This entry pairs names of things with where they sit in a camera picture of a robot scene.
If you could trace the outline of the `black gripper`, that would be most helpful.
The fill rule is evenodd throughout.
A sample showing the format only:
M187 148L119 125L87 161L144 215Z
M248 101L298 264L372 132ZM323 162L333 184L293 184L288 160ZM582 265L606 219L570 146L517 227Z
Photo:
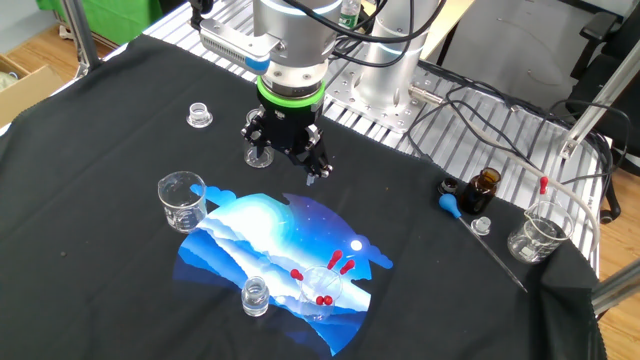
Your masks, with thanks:
M241 135L250 151L250 158L260 158L267 142L275 150L289 152L292 162L307 173L306 185L328 178L333 171L323 143L322 130L315 122L321 115L321 102L294 107L261 98L264 110L250 110Z

